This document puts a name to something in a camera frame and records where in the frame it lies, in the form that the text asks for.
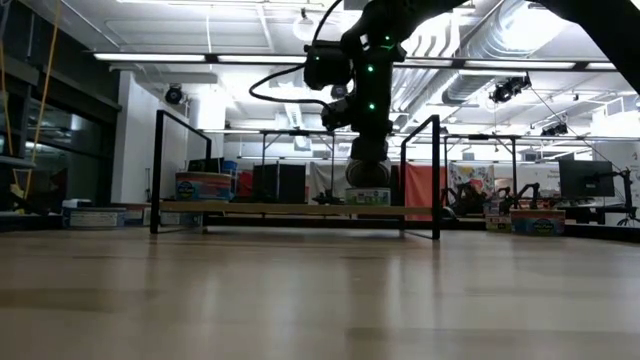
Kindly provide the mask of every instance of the computer monitor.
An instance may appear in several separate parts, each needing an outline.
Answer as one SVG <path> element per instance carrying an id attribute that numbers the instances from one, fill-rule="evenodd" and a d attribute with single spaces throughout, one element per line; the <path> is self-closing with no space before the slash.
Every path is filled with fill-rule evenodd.
<path id="1" fill-rule="evenodd" d="M 558 164 L 560 164 L 562 197 L 613 197 L 616 195 L 611 162 L 559 160 Z"/>

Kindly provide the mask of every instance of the cable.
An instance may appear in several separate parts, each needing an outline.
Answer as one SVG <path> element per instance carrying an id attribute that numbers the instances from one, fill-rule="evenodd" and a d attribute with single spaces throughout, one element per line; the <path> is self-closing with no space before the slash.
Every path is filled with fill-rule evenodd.
<path id="1" fill-rule="evenodd" d="M 40 114 L 38 115 L 38 123 L 36 124 L 36 135 L 33 137 L 33 150 L 31 151 L 31 162 L 36 162 L 36 154 L 38 153 L 38 141 L 40 140 L 40 127 L 42 126 L 42 119 L 44 118 L 44 110 L 47 103 L 47 94 L 49 93 L 49 80 L 51 79 L 51 68 L 53 67 L 53 55 L 55 54 L 56 42 L 58 40 L 58 24 L 60 23 L 62 0 L 56 2 L 56 15 L 53 22 L 53 36 L 51 38 L 51 45 L 49 46 L 49 63 L 47 64 L 47 73 L 44 78 L 44 89 L 42 91 L 42 101 L 40 102 Z M 24 199 L 29 196 L 29 188 L 31 187 L 31 174 L 32 169 L 29 169 L 27 173 L 27 187 L 24 190 Z"/>
<path id="2" fill-rule="evenodd" d="M 327 21 L 327 18 L 329 18 L 329 15 L 331 15 L 331 12 L 333 12 L 333 10 L 335 10 L 335 8 L 341 2 L 342 2 L 342 0 L 334 1 L 333 4 L 331 4 L 331 6 L 329 6 L 329 9 L 327 9 L 327 12 L 324 13 L 324 16 L 322 17 L 322 19 L 320 19 L 320 22 L 318 23 L 318 27 L 316 28 L 315 34 L 313 34 L 313 40 L 311 40 L 311 46 L 313 46 L 313 43 L 315 43 L 316 40 L 318 40 L 318 35 L 320 35 L 320 30 L 322 30 L 322 27 L 324 26 L 324 23 Z"/>
<path id="3" fill-rule="evenodd" d="M 251 87 L 249 88 L 249 94 L 251 94 L 251 96 L 260 99 L 260 100 L 265 100 L 265 101 L 271 101 L 271 102 L 279 102 L 279 103 L 290 103 L 290 104 L 319 104 L 322 105 L 322 107 L 324 107 L 325 109 L 327 109 L 327 111 L 331 111 L 331 108 L 329 107 L 329 105 L 327 103 L 325 103 L 322 100 L 318 100 L 318 99 L 282 99 L 282 98 L 276 98 L 276 97 L 272 97 L 272 96 L 266 96 L 266 95 L 260 95 L 260 94 L 256 94 L 255 93 L 255 89 L 266 83 L 267 81 L 277 78 L 278 76 L 282 76 L 282 75 L 286 75 L 286 74 L 290 74 L 292 72 L 296 72 L 300 69 L 304 68 L 304 64 L 292 67 L 290 69 L 287 70 L 283 70 L 283 71 L 278 71 L 277 73 L 273 73 L 267 77 L 265 77 L 264 79 L 258 81 L 257 83 L 251 85 Z"/>
<path id="4" fill-rule="evenodd" d="M 591 150 L 593 150 L 593 152 L 595 152 L 596 154 L 598 154 L 601 158 L 603 158 L 604 160 L 608 161 L 611 163 L 611 165 L 613 165 L 614 168 L 616 168 L 616 170 L 618 172 L 622 171 L 622 169 L 620 167 L 618 167 L 616 164 L 614 164 L 611 160 L 607 159 L 606 156 L 602 155 L 602 153 L 600 153 L 598 150 L 596 150 L 596 148 L 594 148 L 591 144 L 589 144 L 584 138 L 582 138 L 582 136 L 578 135 L 577 132 L 575 132 L 570 126 L 569 124 L 567 124 L 566 121 L 562 120 L 562 118 L 560 118 L 560 116 L 558 116 L 558 114 L 553 111 L 553 109 L 551 109 L 551 107 L 549 106 L 549 104 L 547 104 L 546 101 L 544 101 L 544 99 L 542 99 L 542 97 L 540 95 L 538 95 L 538 92 L 531 87 L 530 88 L 531 91 L 533 91 L 534 94 L 536 94 L 536 96 L 538 97 L 538 99 L 540 99 L 540 101 L 544 104 L 544 106 L 547 107 L 547 109 L 549 109 L 549 111 L 551 111 L 551 113 L 553 114 L 553 116 L 555 116 L 558 121 L 560 121 L 562 124 L 567 126 L 567 129 L 569 129 L 569 131 L 571 131 L 575 136 L 577 136 L 578 138 L 580 138 L 580 140 L 582 140 L 582 142 L 584 142 L 585 145 L 587 145 L 587 147 L 589 147 Z"/>
<path id="5" fill-rule="evenodd" d="M 313 40 L 311 40 L 311 47 L 313 48 L 316 40 L 318 39 L 318 35 L 320 35 L 320 30 L 322 30 L 322 27 L 324 26 L 324 23 L 327 21 L 327 18 L 329 17 L 329 15 L 331 15 L 331 13 L 333 12 L 333 10 L 342 2 L 342 0 L 336 0 L 333 2 L 333 4 L 331 4 L 331 6 L 329 7 L 329 9 L 327 9 L 327 12 L 324 13 L 324 16 L 322 17 L 322 19 L 320 19 L 320 22 L 318 23 L 318 27 L 316 28 L 316 32 L 313 34 Z M 278 102 L 278 103 L 288 103 L 288 104 L 318 104 L 321 105 L 323 108 L 325 108 L 327 111 L 332 111 L 331 107 L 329 107 L 329 105 L 322 101 L 322 100 L 318 100 L 318 99 L 283 99 L 283 98 L 276 98 L 276 97 L 272 97 L 272 96 L 266 96 L 266 95 L 260 95 L 260 94 L 256 94 L 255 90 L 256 88 L 258 88 L 258 86 L 266 83 L 269 80 L 275 79 L 279 76 L 282 75 L 286 75 L 286 74 L 290 74 L 292 72 L 296 72 L 300 69 L 304 69 L 304 64 L 292 67 L 290 69 L 287 70 L 282 70 L 276 73 L 273 73 L 265 78 L 263 78 L 262 80 L 258 81 L 257 83 L 253 84 L 250 88 L 249 88 L 249 94 L 251 96 L 253 96 L 256 99 L 260 99 L 260 100 L 264 100 L 264 101 L 271 101 L 271 102 Z"/>

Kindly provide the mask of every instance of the light fixture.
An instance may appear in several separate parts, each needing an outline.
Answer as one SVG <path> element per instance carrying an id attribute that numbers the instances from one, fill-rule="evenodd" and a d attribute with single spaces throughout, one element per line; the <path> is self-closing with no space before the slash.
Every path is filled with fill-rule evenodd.
<path id="1" fill-rule="evenodd" d="M 240 129 L 209 129 L 202 130 L 205 134 L 260 134 L 260 130 L 240 130 Z"/>
<path id="2" fill-rule="evenodd" d="M 458 73 L 460 75 L 473 75 L 473 76 L 476 76 L 476 75 L 477 76 L 507 76 L 507 77 L 527 76 L 526 71 L 491 70 L 491 69 L 487 69 L 487 70 L 462 69 L 462 70 L 459 70 Z"/>
<path id="3" fill-rule="evenodd" d="M 136 53 L 95 53 L 93 56 L 101 61 L 127 62 L 176 62 L 204 63 L 206 57 L 198 54 L 136 54 Z"/>
<path id="4" fill-rule="evenodd" d="M 588 70 L 616 70 L 616 66 L 612 63 L 606 62 L 598 62 L 598 63 L 589 63 L 587 65 Z"/>
<path id="5" fill-rule="evenodd" d="M 524 77 L 512 77 L 507 81 L 496 84 L 495 90 L 489 95 L 489 99 L 495 104 L 503 104 L 511 100 L 516 95 L 522 93 L 522 90 L 531 87 L 531 79 L 529 75 Z"/>
<path id="6" fill-rule="evenodd" d="M 467 68 L 496 68 L 496 69 L 544 69 L 544 70 L 566 70 L 576 65 L 575 62 L 568 61 L 536 61 L 536 60 L 468 60 L 464 63 Z"/>
<path id="7" fill-rule="evenodd" d="M 242 160 L 262 160 L 262 156 L 238 156 L 238 159 Z M 291 161 L 327 161 L 331 160 L 331 157 L 296 157 L 296 156 L 265 156 L 265 160 L 291 160 Z M 349 158 L 334 158 L 335 161 L 347 161 Z"/>
<path id="8" fill-rule="evenodd" d="M 398 68 L 412 68 L 412 67 L 433 67 L 433 68 L 446 68 L 453 64 L 453 60 L 446 59 L 428 59 L 409 57 L 404 62 L 394 64 Z"/>
<path id="9" fill-rule="evenodd" d="M 233 3 L 261 3 L 263 0 L 117 0 L 123 4 L 212 6 Z"/>
<path id="10" fill-rule="evenodd" d="M 219 55 L 221 63 L 264 63 L 264 64 L 302 64 L 304 56 L 277 55 Z"/>

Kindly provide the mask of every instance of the poster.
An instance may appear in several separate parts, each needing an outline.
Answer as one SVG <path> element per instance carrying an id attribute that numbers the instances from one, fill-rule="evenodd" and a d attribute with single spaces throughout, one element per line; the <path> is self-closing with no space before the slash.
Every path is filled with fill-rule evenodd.
<path id="1" fill-rule="evenodd" d="M 457 186 L 470 182 L 479 194 L 491 197 L 495 191 L 493 165 L 449 165 L 449 187 L 457 191 Z"/>

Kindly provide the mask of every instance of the white wall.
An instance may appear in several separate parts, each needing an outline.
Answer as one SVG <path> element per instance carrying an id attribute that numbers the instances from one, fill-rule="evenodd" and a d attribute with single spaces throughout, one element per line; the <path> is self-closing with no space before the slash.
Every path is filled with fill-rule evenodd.
<path id="1" fill-rule="evenodd" d="M 143 203 L 150 187 L 146 169 L 149 174 L 153 171 L 156 111 L 164 109 L 188 120 L 141 87 L 131 72 L 120 76 L 119 103 L 122 111 L 116 126 L 111 201 Z M 164 134 L 160 195 L 166 197 L 174 193 L 175 172 L 185 167 L 188 130 L 165 120 Z"/>

